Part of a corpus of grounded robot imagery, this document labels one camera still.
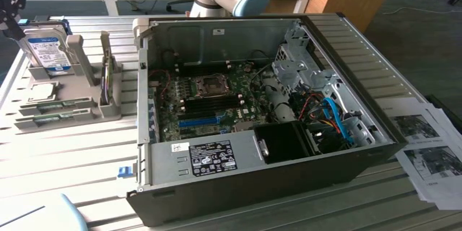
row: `white cable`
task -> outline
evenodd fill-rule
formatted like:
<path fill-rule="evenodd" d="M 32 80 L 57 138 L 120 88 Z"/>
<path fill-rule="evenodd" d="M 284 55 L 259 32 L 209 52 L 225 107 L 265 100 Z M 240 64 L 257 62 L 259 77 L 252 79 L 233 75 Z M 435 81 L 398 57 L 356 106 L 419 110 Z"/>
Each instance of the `white cable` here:
<path fill-rule="evenodd" d="M 423 11 L 423 12 L 436 13 L 436 14 L 447 14 L 447 13 L 459 13 L 459 12 L 462 12 L 462 11 L 456 11 L 456 10 L 450 10 L 450 11 L 440 12 L 440 11 L 431 11 L 431 10 L 424 10 L 424 9 L 419 9 L 419 8 L 398 8 L 392 12 L 381 13 L 381 15 L 392 15 L 392 14 L 398 13 L 399 11 L 402 11 L 403 9 L 412 9 L 412 10 L 416 10 L 416 11 Z"/>

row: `cpu socket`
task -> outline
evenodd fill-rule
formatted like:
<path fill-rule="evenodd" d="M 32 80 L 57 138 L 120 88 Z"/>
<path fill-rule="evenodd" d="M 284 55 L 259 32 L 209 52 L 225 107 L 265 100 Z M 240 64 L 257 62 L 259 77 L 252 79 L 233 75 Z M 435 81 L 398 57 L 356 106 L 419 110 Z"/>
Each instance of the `cpu socket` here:
<path fill-rule="evenodd" d="M 229 92 L 227 77 L 223 74 L 199 77 L 196 80 L 197 96 L 216 97 Z"/>

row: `power supply label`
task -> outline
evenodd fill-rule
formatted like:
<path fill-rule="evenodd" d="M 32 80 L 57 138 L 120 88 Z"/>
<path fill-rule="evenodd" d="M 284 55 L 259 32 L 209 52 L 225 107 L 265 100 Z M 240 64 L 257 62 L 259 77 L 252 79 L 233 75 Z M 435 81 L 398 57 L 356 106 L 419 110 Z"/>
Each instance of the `power supply label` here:
<path fill-rule="evenodd" d="M 189 146 L 189 155 L 196 177 L 237 169 L 229 140 Z"/>

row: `red cable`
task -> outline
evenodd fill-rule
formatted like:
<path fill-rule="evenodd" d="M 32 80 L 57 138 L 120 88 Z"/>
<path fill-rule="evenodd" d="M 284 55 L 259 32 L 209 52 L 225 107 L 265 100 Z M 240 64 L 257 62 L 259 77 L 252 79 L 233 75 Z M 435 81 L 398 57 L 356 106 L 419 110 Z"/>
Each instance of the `red cable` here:
<path fill-rule="evenodd" d="M 336 126 L 333 120 L 328 119 L 328 121 L 329 121 L 329 123 L 332 124 L 332 126 L 333 126 L 336 132 L 340 133 L 340 129 L 339 129 L 339 127 Z"/>
<path fill-rule="evenodd" d="M 153 73 L 156 73 L 156 72 L 158 72 L 158 71 L 161 71 L 161 72 L 167 75 L 167 78 L 168 78 L 167 84 L 165 84 L 165 88 L 164 88 L 164 89 L 161 90 L 161 92 L 160 92 L 160 97 L 161 97 L 161 99 L 164 99 L 164 92 L 167 91 L 167 88 L 168 88 L 168 86 L 169 86 L 169 84 L 171 84 L 171 74 L 168 73 L 167 70 L 153 70 L 153 71 L 150 71 L 150 73 L 149 73 L 149 77 L 150 77 L 150 75 L 152 75 Z"/>
<path fill-rule="evenodd" d="M 311 99 L 311 96 L 308 96 L 308 98 L 305 99 L 305 102 L 304 102 L 304 105 L 303 105 L 303 108 L 301 108 L 300 115 L 297 116 L 297 119 L 299 119 L 299 120 L 300 120 L 301 117 L 303 117 L 303 112 L 304 112 L 305 106 L 308 105 L 309 99 Z"/>

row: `open computer tower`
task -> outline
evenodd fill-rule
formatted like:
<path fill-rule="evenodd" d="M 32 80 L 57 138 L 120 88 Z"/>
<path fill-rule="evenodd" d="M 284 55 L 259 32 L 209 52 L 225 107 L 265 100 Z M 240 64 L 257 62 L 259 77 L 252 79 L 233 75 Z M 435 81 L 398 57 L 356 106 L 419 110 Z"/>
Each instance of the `open computer tower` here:
<path fill-rule="evenodd" d="M 133 31 L 144 225 L 348 182 L 406 144 L 307 16 L 141 18 Z"/>

